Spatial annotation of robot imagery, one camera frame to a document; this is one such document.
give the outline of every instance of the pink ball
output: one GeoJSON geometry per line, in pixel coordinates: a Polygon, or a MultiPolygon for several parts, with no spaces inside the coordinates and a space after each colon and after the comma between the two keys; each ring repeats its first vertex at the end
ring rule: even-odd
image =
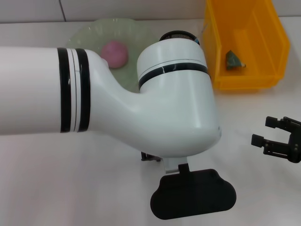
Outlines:
{"type": "Polygon", "coordinates": [[[103,47],[100,57],[105,59],[111,68],[122,67],[128,60],[127,47],[119,41],[110,41],[103,47]]]}

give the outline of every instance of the orange plastic container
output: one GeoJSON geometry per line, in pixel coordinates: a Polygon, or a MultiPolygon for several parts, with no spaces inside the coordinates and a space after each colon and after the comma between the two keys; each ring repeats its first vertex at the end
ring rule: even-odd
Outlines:
{"type": "Polygon", "coordinates": [[[270,88],[285,74],[290,43],[271,0],[206,0],[202,44],[215,88],[270,88]],[[229,50],[246,68],[226,70],[229,50]]]}

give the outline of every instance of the green object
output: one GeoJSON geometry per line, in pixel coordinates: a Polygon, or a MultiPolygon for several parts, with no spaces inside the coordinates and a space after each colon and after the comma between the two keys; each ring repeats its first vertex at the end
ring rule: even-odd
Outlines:
{"type": "Polygon", "coordinates": [[[118,83],[131,92],[138,93],[137,60],[142,51],[158,39],[143,25],[131,19],[100,19],[79,30],[66,44],[67,48],[89,49],[97,54],[111,40],[126,44],[128,62],[121,68],[111,69],[118,83]]]}
{"type": "Polygon", "coordinates": [[[232,50],[226,54],[226,62],[227,70],[237,67],[246,67],[246,65],[240,61],[240,59],[232,52],[232,50]]]}

